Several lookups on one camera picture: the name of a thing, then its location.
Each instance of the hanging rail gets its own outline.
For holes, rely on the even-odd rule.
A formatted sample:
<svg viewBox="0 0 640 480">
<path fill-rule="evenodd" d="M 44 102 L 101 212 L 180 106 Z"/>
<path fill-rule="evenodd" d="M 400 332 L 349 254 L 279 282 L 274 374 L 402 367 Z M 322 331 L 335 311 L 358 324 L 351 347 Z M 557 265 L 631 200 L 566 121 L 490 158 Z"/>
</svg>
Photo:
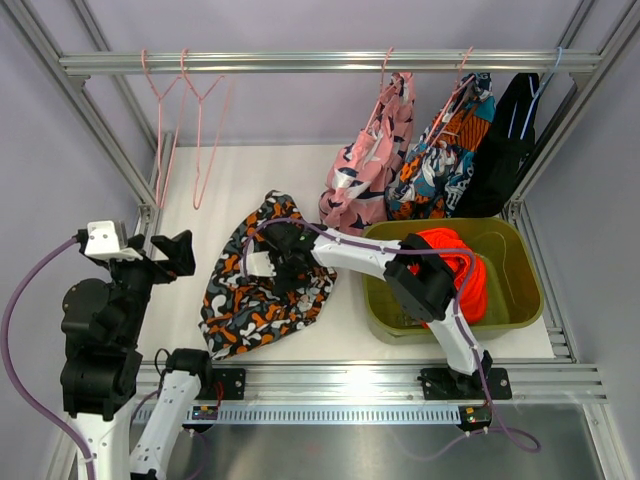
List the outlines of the hanging rail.
<svg viewBox="0 0 640 480">
<path fill-rule="evenodd" d="M 396 50 L 387 68 L 395 71 L 456 71 L 466 50 Z M 379 72 L 386 52 L 253 52 L 189 53 L 184 63 L 190 73 L 358 73 Z M 463 67 L 473 72 L 548 72 L 556 50 L 474 50 Z M 565 50 L 557 71 L 592 73 L 601 57 L 597 52 Z M 140 53 L 65 54 L 60 65 L 69 75 L 141 74 Z M 151 73 L 180 73 L 179 53 L 149 53 Z"/>
</svg>

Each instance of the gray floor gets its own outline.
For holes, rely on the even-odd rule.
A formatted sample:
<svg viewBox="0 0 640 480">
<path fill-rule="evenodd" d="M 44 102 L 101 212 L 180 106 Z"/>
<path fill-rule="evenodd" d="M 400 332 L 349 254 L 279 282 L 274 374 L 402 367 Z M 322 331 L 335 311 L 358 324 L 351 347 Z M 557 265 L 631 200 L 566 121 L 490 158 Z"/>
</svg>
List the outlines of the gray floor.
<svg viewBox="0 0 640 480">
<path fill-rule="evenodd" d="M 579 408 L 520 406 L 501 411 L 508 425 L 538 437 L 543 446 L 540 454 L 521 452 L 502 435 L 466 439 L 428 463 L 403 453 L 403 447 L 418 455 L 438 451 L 460 435 L 453 426 L 219 426 L 205 434 L 206 451 L 198 439 L 180 434 L 168 478 L 604 478 Z M 139 432 L 137 428 L 132 434 L 137 437 Z M 202 460 L 206 462 L 202 473 L 190 477 Z"/>
</svg>

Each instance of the black garment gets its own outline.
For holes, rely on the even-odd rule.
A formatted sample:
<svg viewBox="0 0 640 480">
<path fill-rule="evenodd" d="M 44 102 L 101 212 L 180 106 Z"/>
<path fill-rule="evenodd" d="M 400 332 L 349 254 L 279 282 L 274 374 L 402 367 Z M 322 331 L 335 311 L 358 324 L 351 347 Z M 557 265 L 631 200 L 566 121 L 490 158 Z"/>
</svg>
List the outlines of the black garment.
<svg viewBox="0 0 640 480">
<path fill-rule="evenodd" d="M 537 100 L 528 123 L 525 122 L 539 84 L 536 73 L 519 73 L 511 80 L 496 106 L 493 123 L 478 147 L 473 176 L 453 217 L 492 217 L 500 213 L 509 200 L 516 188 L 518 170 L 535 144 L 533 123 Z"/>
</svg>

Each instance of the crumpled garment on table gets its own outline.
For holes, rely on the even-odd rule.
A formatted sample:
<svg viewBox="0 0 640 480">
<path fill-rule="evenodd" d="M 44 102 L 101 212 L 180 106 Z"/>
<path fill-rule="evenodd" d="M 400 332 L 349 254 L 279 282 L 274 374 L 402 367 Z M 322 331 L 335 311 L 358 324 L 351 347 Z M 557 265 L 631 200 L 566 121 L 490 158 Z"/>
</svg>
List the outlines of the crumpled garment on table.
<svg viewBox="0 0 640 480">
<path fill-rule="evenodd" d="M 273 293 L 273 280 L 242 274 L 248 236 L 266 220 L 302 218 L 293 199 L 271 191 L 264 203 L 231 234 L 215 264 L 200 311 L 200 330 L 213 360 L 221 360 L 273 343 L 316 321 L 336 280 L 331 268 L 315 267 L 304 274 L 304 287 Z M 258 234 L 254 251 L 266 249 Z"/>
<path fill-rule="evenodd" d="M 327 176 L 321 195 L 320 219 L 350 235 L 387 219 L 384 191 L 402 164 L 413 134 L 413 74 L 394 73 L 369 130 L 344 147 Z"/>
<path fill-rule="evenodd" d="M 389 220 L 444 218 L 455 210 L 473 176 L 474 155 L 495 115 L 491 76 L 473 75 L 474 79 L 458 93 L 433 135 L 435 119 L 426 128 L 387 187 Z M 460 86 L 468 79 L 469 76 L 463 78 Z"/>
</svg>

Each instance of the orange-red garment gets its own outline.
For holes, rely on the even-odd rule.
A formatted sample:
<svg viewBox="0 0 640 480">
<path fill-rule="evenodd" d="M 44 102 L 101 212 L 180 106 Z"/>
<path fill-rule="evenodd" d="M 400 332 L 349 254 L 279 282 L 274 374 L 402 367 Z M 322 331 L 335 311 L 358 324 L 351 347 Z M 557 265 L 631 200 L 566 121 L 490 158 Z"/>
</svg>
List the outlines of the orange-red garment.
<svg viewBox="0 0 640 480">
<path fill-rule="evenodd" d="M 424 238 L 431 248 L 461 248 L 471 251 L 467 245 L 460 240 L 458 234 L 450 228 L 434 228 L 433 230 L 425 230 L 418 232 Z M 471 260 L 466 255 L 460 254 L 442 254 L 440 257 L 453 270 L 455 275 L 454 284 L 456 288 L 460 288 L 467 272 L 471 268 Z M 462 292 L 460 298 L 460 309 L 467 323 L 476 323 L 482 320 L 487 311 L 489 297 L 487 295 L 487 268 L 478 255 L 476 257 L 476 265 L 471 274 L 471 278 Z"/>
</svg>

